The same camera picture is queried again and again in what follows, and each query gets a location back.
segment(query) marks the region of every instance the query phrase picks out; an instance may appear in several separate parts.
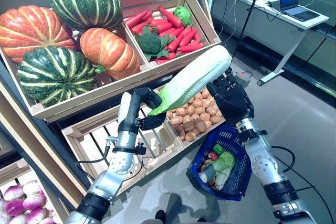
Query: power cord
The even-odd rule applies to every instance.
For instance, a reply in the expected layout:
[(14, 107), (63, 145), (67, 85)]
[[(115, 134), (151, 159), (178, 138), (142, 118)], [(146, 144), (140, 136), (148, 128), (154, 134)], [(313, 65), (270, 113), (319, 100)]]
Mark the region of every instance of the power cord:
[[(283, 163), (284, 165), (286, 165), (288, 168), (290, 167), (289, 165), (287, 165), (284, 161), (282, 161), (281, 159), (279, 159), (277, 156), (274, 156), (278, 161), (280, 161), (281, 163)], [(315, 186), (312, 185), (312, 183), (310, 183), (307, 179), (305, 179), (301, 174), (299, 174), (296, 170), (294, 170), (293, 168), (291, 168), (291, 170), (296, 173), (300, 178), (302, 178), (305, 182), (307, 182), (311, 188), (313, 188), (315, 190), (315, 192), (320, 196), (321, 200), (323, 201), (326, 209), (328, 210), (330, 219), (332, 221), (332, 224), (335, 224), (334, 219), (332, 218), (332, 214), (331, 211), (328, 207), (328, 204), (326, 203), (326, 201), (324, 200), (324, 198), (322, 197), (322, 195), (320, 194), (320, 192), (315, 188)]]

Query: purple onion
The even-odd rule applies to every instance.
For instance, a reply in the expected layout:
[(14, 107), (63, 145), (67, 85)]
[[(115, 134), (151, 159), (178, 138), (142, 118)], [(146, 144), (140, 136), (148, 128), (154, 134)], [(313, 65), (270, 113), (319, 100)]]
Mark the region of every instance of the purple onion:
[(27, 224), (38, 224), (42, 221), (47, 214), (47, 210), (45, 208), (36, 208), (28, 216)]
[(27, 210), (34, 210), (35, 208), (42, 207), (45, 200), (40, 194), (28, 195), (23, 201), (23, 207)]
[(48, 217), (40, 221), (39, 224), (55, 224), (52, 217)]
[(4, 199), (10, 201), (22, 197), (23, 194), (22, 186), (10, 186), (4, 193)]
[(18, 215), (14, 217), (8, 224), (27, 224), (28, 215)]
[(0, 198), (0, 211), (3, 211), (7, 205), (8, 201), (3, 199), (3, 198)]
[(5, 211), (10, 216), (17, 216), (25, 211), (23, 207), (23, 199), (13, 199), (5, 207)]
[(37, 180), (30, 181), (26, 185), (23, 186), (23, 192), (26, 195), (38, 194), (40, 190), (41, 190), (41, 187)]

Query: plastic shopping basket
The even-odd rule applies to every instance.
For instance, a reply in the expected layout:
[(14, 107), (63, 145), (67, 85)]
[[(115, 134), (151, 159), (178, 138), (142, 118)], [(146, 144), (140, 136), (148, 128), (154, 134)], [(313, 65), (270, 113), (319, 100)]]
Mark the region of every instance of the plastic shopping basket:
[[(235, 165), (222, 190), (212, 189), (198, 175), (201, 165), (207, 159), (215, 144), (219, 144), (235, 157)], [(187, 176), (193, 186), (202, 193), (212, 194), (220, 199), (240, 201), (251, 177), (251, 163), (239, 143), (238, 132), (235, 128), (221, 125), (211, 131), (191, 162)]]

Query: wooden produce display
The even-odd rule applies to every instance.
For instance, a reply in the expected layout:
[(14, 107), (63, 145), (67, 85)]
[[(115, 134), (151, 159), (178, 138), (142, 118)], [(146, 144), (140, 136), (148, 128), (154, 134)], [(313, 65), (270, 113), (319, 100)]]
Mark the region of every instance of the wooden produce display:
[[(191, 13), (192, 27), (195, 28), (200, 37), (204, 37), (204, 46), (196, 51), (184, 54), (166, 63), (157, 65), (156, 62), (150, 62), (150, 80), (155, 80), (161, 76), (167, 75), (171, 72), (177, 71), (193, 59), (201, 55), (210, 47), (217, 45), (221, 42), (213, 26), (207, 19), (205, 13), (200, 7), (197, 0), (120, 0), (123, 7), (123, 17), (127, 19), (143, 11), (152, 11), (154, 19), (163, 18), (159, 12), (159, 7), (163, 7), (169, 12), (173, 12), (178, 6), (184, 6)], [(144, 53), (141, 51), (140, 46), (137, 44), (138, 52), (145, 58)]]

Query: green pumpkin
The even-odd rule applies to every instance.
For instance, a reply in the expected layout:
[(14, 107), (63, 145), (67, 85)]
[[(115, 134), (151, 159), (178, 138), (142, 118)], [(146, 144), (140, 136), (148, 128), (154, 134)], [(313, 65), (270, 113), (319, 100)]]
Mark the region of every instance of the green pumpkin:
[(65, 47), (49, 46), (25, 53), (17, 76), (23, 92), (45, 106), (96, 87), (93, 65), (79, 52)]
[(50, 0), (57, 16), (69, 27), (114, 30), (122, 22), (120, 0)]

